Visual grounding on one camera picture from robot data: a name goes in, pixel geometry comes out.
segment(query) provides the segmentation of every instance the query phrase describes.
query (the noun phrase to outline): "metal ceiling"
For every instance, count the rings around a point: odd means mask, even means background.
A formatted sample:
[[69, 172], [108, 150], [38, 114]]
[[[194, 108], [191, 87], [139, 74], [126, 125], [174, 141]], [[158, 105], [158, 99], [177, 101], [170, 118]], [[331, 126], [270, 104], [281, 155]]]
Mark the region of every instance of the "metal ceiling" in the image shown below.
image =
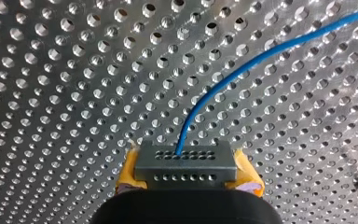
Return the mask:
[[[129, 139], [177, 140], [213, 84], [358, 1], [0, 0], [0, 223], [87, 223]], [[358, 223], [358, 22], [260, 64], [187, 142], [243, 147], [286, 223]]]

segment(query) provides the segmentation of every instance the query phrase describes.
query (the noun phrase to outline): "perforated panel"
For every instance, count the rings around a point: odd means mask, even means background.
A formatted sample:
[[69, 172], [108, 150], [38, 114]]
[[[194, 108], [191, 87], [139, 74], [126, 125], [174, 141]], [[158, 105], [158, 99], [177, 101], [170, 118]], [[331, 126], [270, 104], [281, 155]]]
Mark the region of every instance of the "perforated panel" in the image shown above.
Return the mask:
[[[169, 145], [200, 95], [357, 0], [0, 0], [0, 223], [87, 223], [128, 139]], [[231, 83], [187, 142], [243, 147], [287, 223], [358, 223], [358, 22]]]

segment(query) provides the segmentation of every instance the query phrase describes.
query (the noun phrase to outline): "gray connector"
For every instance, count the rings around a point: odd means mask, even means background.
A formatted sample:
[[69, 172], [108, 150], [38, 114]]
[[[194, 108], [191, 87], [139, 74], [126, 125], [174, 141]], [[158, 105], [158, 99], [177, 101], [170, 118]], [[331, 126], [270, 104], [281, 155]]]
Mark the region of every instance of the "gray connector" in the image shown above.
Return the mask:
[[135, 164], [135, 179], [149, 189], [221, 189], [235, 181], [237, 166], [228, 142], [218, 146], [184, 147], [181, 156], [175, 146], [141, 144]]

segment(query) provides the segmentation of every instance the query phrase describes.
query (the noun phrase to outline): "blue wire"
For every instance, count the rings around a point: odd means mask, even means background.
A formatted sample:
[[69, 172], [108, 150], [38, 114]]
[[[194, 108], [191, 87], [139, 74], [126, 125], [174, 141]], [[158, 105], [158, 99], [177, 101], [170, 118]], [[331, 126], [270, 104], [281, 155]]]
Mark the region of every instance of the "blue wire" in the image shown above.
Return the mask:
[[218, 82], [216, 85], [214, 85], [207, 93], [205, 93], [205, 95], [203, 95], [198, 102], [196, 103], [196, 105], [194, 105], [194, 107], [191, 109], [190, 113], [188, 114], [188, 116], [186, 117], [185, 123], [183, 124], [182, 130], [180, 132], [180, 136], [179, 136], [179, 141], [178, 144], [176, 145], [176, 150], [175, 150], [175, 154], [176, 155], [181, 155], [182, 154], [182, 150], [183, 150], [183, 146], [185, 144], [185, 140], [186, 140], [186, 135], [187, 135], [187, 129], [191, 124], [191, 121], [197, 116], [197, 114], [199, 113], [199, 111], [204, 107], [204, 105], [212, 98], [214, 97], [215, 94], [217, 94], [219, 91], [221, 91], [228, 83], [230, 83], [232, 80], [234, 80], [236, 77], [238, 77], [239, 75], [241, 75], [242, 73], [248, 71], [249, 69], [251, 69], [252, 67], [254, 67], [255, 65], [262, 63], [263, 61], [265, 61], [266, 59], [268, 59], [269, 57], [282, 52], [286, 49], [290, 49], [296, 45], [300, 45], [303, 44], [307, 41], [310, 41], [312, 39], [315, 39], [317, 37], [320, 37], [322, 35], [325, 35], [327, 33], [330, 33], [336, 29], [338, 29], [339, 27], [348, 24], [348, 23], [352, 23], [358, 21], [358, 12], [355, 12], [349, 16], [343, 17], [341, 20], [339, 21], [335, 21], [331, 24], [328, 24], [324, 27], [322, 27], [321, 29], [311, 32], [307, 35], [302, 35], [300, 37], [296, 37], [294, 39], [288, 40], [284, 43], [281, 43], [280, 45], [277, 45], [257, 56], [255, 56], [252, 60], [250, 60], [249, 62], [243, 64], [241, 67], [239, 67], [237, 70], [235, 70], [233, 73], [231, 73], [230, 75], [228, 75], [227, 77], [225, 77], [223, 80], [221, 80], [220, 82]]

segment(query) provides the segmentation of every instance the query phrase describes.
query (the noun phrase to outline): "black object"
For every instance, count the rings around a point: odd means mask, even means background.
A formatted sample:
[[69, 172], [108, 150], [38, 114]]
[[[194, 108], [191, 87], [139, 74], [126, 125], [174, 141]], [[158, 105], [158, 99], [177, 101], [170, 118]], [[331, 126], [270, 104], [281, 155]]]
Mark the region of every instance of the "black object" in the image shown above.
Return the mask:
[[282, 224], [264, 200], [239, 190], [133, 190], [104, 203], [91, 224]]

